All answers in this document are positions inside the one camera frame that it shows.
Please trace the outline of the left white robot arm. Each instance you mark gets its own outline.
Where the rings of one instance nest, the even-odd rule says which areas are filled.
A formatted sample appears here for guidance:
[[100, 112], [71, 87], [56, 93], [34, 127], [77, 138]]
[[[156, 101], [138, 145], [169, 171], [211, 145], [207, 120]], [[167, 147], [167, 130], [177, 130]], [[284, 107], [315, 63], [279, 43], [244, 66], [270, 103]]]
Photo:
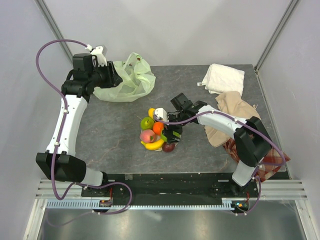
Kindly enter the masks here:
[[63, 95], [57, 124], [45, 152], [36, 155], [36, 163], [49, 179], [92, 186], [99, 197], [106, 196], [110, 185], [106, 174], [87, 167], [76, 157], [80, 122], [90, 97], [96, 89], [110, 89], [122, 83], [112, 61], [107, 61], [101, 47], [72, 57], [73, 69], [61, 86]]

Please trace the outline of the yellow fake mango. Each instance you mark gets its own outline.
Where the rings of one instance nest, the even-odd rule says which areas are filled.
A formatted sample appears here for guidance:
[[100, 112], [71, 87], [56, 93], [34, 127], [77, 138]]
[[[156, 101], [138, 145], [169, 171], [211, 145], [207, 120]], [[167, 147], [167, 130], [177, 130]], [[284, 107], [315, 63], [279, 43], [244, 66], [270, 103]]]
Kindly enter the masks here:
[[148, 110], [148, 116], [150, 117], [150, 118], [152, 118], [152, 119], [154, 119], [154, 117], [155, 117], [155, 111], [156, 111], [156, 109], [155, 108], [150, 108], [149, 110]]

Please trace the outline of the pink fake peach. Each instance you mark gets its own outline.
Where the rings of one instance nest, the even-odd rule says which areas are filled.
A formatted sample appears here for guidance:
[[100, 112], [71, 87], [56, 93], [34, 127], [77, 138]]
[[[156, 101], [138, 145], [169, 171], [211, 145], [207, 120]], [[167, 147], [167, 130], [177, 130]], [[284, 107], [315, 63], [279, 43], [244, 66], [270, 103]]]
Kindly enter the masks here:
[[156, 133], [151, 129], [143, 130], [139, 136], [140, 140], [146, 144], [153, 143], [157, 139]]

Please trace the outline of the light green plastic bag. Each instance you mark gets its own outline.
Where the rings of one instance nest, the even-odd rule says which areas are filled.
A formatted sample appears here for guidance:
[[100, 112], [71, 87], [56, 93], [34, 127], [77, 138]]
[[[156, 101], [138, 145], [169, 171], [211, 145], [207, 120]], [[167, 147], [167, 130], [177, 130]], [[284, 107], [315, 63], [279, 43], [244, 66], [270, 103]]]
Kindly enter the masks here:
[[96, 87], [93, 94], [101, 101], [133, 102], [151, 93], [156, 77], [150, 65], [138, 53], [131, 53], [125, 61], [115, 61], [114, 67], [122, 83], [113, 88]]

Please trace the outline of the green fake apple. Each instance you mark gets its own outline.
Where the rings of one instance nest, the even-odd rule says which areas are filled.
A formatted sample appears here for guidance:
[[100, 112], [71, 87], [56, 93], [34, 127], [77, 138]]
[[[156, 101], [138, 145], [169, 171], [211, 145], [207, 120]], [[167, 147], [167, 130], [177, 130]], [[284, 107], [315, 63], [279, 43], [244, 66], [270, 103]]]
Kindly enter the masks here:
[[154, 123], [155, 123], [155, 121], [151, 117], [147, 116], [141, 120], [140, 127], [143, 131], [144, 130], [152, 130]]
[[[180, 135], [179, 133], [177, 133], [177, 132], [173, 132], [172, 135], [173, 135], [173, 139], [174, 139], [174, 140], [179, 141], [180, 138], [181, 138], [181, 135]], [[161, 139], [163, 139], [165, 142], [168, 141], [168, 138], [167, 138], [163, 133], [160, 134], [160, 137], [161, 137]]]

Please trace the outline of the orange fake fruit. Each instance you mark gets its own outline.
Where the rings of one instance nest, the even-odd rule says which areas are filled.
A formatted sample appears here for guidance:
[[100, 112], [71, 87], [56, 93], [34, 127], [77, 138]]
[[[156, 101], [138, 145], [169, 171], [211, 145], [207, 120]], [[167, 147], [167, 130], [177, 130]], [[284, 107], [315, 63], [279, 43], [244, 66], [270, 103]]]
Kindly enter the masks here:
[[158, 136], [162, 134], [163, 129], [164, 129], [164, 124], [158, 121], [155, 122], [152, 126], [153, 132]]

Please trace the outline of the yellow fake banana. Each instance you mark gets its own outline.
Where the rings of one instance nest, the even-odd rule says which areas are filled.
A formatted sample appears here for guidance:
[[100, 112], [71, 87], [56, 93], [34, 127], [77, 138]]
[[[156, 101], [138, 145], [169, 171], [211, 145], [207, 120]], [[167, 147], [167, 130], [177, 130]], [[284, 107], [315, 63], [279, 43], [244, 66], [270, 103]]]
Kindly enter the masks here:
[[155, 142], [145, 143], [143, 141], [140, 142], [147, 150], [150, 151], [162, 151], [162, 146], [165, 143], [163, 139], [159, 139]]

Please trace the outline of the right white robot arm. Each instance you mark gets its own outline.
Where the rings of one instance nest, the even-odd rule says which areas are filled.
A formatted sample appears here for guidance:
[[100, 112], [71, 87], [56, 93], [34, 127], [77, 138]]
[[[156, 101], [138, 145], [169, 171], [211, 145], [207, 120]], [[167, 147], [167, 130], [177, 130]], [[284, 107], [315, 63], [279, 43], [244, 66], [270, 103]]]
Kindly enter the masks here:
[[183, 126], [188, 123], [212, 127], [234, 140], [239, 162], [232, 174], [229, 191], [235, 197], [242, 196], [258, 164], [272, 149], [271, 138], [262, 121], [255, 116], [246, 119], [229, 115], [200, 100], [193, 103], [183, 93], [170, 102], [174, 112], [157, 108], [153, 113], [154, 119], [164, 124], [162, 134], [167, 143], [180, 142]]

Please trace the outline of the dark red fake fruit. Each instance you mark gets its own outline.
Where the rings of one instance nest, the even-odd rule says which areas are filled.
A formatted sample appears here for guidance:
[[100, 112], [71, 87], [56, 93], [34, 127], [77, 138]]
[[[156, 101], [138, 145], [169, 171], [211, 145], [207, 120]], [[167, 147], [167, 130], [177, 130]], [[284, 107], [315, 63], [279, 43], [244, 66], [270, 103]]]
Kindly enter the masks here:
[[176, 147], [176, 144], [175, 143], [167, 143], [167, 142], [164, 142], [163, 145], [162, 145], [162, 150], [165, 152], [165, 153], [170, 153], [172, 152]]

